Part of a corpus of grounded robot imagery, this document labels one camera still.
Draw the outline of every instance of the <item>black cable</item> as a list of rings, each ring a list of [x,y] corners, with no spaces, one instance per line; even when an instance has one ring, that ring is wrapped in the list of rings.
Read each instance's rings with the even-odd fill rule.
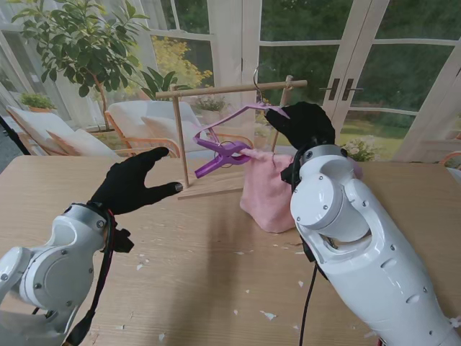
[[[303,346],[305,318],[308,315],[309,300],[310,300],[310,296],[312,295],[312,290],[314,288],[316,275],[317,275],[317,263],[315,264],[314,271],[312,273],[312,279],[310,279],[310,287],[309,287],[308,297],[305,299],[304,312],[303,312],[303,321],[301,323],[300,346]]]
[[[88,334],[93,317],[96,314],[96,308],[99,303],[104,284],[106,283],[107,275],[109,274],[110,264],[112,262],[112,254],[114,252],[114,216],[105,211],[107,219],[107,240],[104,248],[104,257],[102,258],[101,271],[99,272],[98,282],[96,284],[96,292],[94,293],[93,302],[85,317],[72,329],[72,332],[67,336],[66,342],[71,346],[80,345],[85,336]]]
[[[312,147],[311,143],[305,144],[298,151],[296,151],[295,157],[293,158],[293,167],[292,167],[292,172],[291,172],[291,192],[292,193],[295,191],[296,183],[298,181],[301,156],[304,155],[304,153],[310,147]],[[305,319],[306,319],[306,316],[308,315],[309,300],[310,300],[310,296],[312,295],[312,290],[314,288],[314,283],[315,283],[315,277],[317,275],[317,270],[318,270],[318,266],[317,266],[317,262],[315,262],[314,271],[312,273],[312,279],[310,280],[310,287],[309,287],[309,291],[308,291],[308,296],[305,299],[303,320],[301,322],[301,331],[300,331],[301,332],[301,334],[300,334],[300,346],[303,346]]]

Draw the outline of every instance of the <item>potted plant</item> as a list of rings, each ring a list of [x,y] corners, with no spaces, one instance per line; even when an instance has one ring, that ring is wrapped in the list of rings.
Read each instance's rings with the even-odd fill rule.
[[[85,97],[91,88],[101,93],[102,115],[109,129],[105,112],[107,92],[128,85],[129,76],[139,66],[132,48],[135,36],[145,25],[136,19],[148,19],[137,14],[135,7],[125,0],[121,15],[105,20],[98,16],[104,7],[95,0],[55,0],[60,9],[49,11],[44,0],[9,0],[24,4],[24,9],[12,18],[12,22],[24,18],[22,35],[37,41],[37,52],[41,55],[45,72],[42,81],[52,81],[62,72],[71,83],[79,84],[79,95]]]
[[[221,120],[225,115],[224,112],[227,106],[228,104],[225,102],[224,97],[216,96],[198,97],[194,103],[194,108],[203,117],[206,124]]]
[[[31,112],[36,113],[50,113],[55,109],[55,105],[51,102],[48,96],[41,94],[21,94],[19,101],[26,106],[29,106]]]
[[[148,67],[147,69],[149,73],[141,71],[144,80],[147,83],[147,87],[142,86],[141,89],[151,99],[156,99],[156,92],[167,92],[170,90],[170,86],[172,84],[176,84],[178,82],[178,78],[174,76],[174,74],[176,73],[175,71],[168,72],[165,76],[162,76],[153,68]],[[191,87],[187,85],[176,86],[176,90],[187,89],[191,89]]]

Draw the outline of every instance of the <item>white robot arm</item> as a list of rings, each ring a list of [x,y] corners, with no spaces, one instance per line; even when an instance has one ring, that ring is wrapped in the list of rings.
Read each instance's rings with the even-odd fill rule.
[[[1,346],[60,346],[93,283],[93,255],[104,248],[107,221],[85,205],[55,218],[42,247],[15,247],[0,259],[0,305],[7,293],[48,311],[0,311]]]
[[[420,257],[335,145],[308,150],[291,211],[344,303],[387,346],[460,346]]]

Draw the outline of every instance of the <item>wire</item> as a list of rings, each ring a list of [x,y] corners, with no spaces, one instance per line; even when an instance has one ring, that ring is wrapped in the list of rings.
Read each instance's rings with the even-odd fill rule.
[[[85,336],[88,334],[93,317],[96,314],[96,308],[99,303],[104,284],[106,283],[107,275],[109,274],[112,255],[114,253],[114,215],[110,210],[105,212],[107,219],[107,240],[104,248],[104,257],[102,258],[101,271],[99,272],[98,282],[96,284],[96,292],[94,293],[93,302],[85,317],[72,329],[72,332],[67,336],[66,344],[70,346],[80,345]]]
[[[312,295],[312,291],[313,291],[313,288],[314,288],[316,275],[317,275],[317,263],[315,264],[314,271],[312,273],[312,279],[310,279],[310,287],[309,287],[309,291],[308,291],[308,297],[305,299],[304,312],[303,312],[303,321],[301,323],[300,346],[303,346],[305,318],[308,315],[309,300],[310,300],[310,296]]]

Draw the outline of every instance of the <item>chair cushion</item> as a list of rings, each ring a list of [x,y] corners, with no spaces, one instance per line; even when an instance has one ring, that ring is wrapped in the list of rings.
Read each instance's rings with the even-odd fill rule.
[[[196,126],[200,122],[190,105],[179,103],[181,119]],[[151,138],[152,133],[147,129],[141,117],[156,117],[174,120],[173,103],[169,101],[128,101],[113,103],[109,106],[109,113],[125,137]]]
[[[171,139],[179,146],[175,120],[166,119],[164,117],[142,117],[142,120],[152,132],[151,137]],[[193,140],[193,137],[200,131],[200,127],[189,121],[181,121],[181,124],[182,135],[184,137],[184,150],[187,153],[190,151],[206,150],[206,148],[199,146]]]
[[[109,156],[119,159],[119,156],[112,149],[85,130],[78,129],[68,135],[58,135],[51,131],[48,133],[69,155]]]
[[[51,138],[47,131],[53,132],[58,136],[65,136],[73,133],[71,127],[56,114],[34,113],[26,110],[19,110],[14,107],[7,108],[13,114],[17,122],[40,146],[62,151],[63,149]]]

